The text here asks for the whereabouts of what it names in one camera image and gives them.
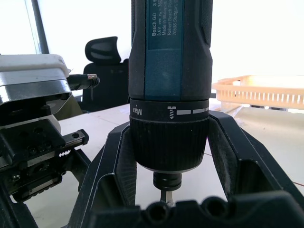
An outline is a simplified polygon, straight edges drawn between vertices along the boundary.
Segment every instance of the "blue label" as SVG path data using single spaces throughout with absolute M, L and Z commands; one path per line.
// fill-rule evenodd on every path
M 180 100 L 184 0 L 147 0 L 145 98 Z

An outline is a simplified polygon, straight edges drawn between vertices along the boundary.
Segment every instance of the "white wall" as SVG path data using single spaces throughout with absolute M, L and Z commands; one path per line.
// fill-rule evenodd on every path
M 0 0 L 0 54 L 35 54 L 24 0 Z
M 64 58 L 73 74 L 90 63 L 88 41 L 117 36 L 122 60 L 131 50 L 131 0 L 39 0 L 50 53 Z
M 39 0 L 51 53 L 73 73 L 94 38 L 118 36 L 131 49 L 131 0 Z M 304 74 L 304 0 L 213 0 L 213 81 L 246 74 Z
M 214 0 L 213 79 L 304 75 L 304 0 Z

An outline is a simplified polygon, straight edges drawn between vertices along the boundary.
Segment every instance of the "chair backrest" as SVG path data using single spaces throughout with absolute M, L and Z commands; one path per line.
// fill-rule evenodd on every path
M 83 103 L 91 108 L 83 106 L 82 109 L 94 112 L 126 104 L 129 97 L 128 69 L 128 60 L 110 66 L 88 64 L 84 74 L 97 74 L 100 83 L 94 89 L 83 91 Z
M 128 101 L 129 61 L 120 63 L 117 37 L 91 40 L 85 46 L 87 59 L 93 61 L 84 69 L 84 74 L 97 74 L 99 85 L 83 91 L 83 110 L 94 112 L 124 105 Z

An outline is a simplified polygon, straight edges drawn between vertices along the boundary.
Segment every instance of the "orange plastic basket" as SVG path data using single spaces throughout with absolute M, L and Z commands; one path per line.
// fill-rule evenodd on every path
M 212 85 L 223 102 L 304 110 L 304 76 L 248 75 Z

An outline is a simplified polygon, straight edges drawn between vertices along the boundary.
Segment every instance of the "table surface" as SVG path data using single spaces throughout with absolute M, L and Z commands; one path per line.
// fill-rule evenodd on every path
M 83 114 L 60 121 L 61 133 L 65 135 L 84 129 L 89 134 L 90 140 L 81 149 L 92 160 L 104 145 L 108 133 L 129 121 L 129 114 L 129 105 Z M 304 114 L 245 107 L 229 114 L 244 130 L 265 145 L 304 194 Z M 61 184 L 26 202 L 38 227 L 59 228 L 68 223 L 78 195 L 77 187 L 77 180 L 68 172 Z M 182 186 L 174 191 L 173 200 L 194 199 L 201 203 L 209 196 L 225 198 L 207 144 L 201 165 L 183 174 Z M 153 186 L 152 172 L 138 165 L 135 203 L 146 208 L 159 199 L 160 191 Z

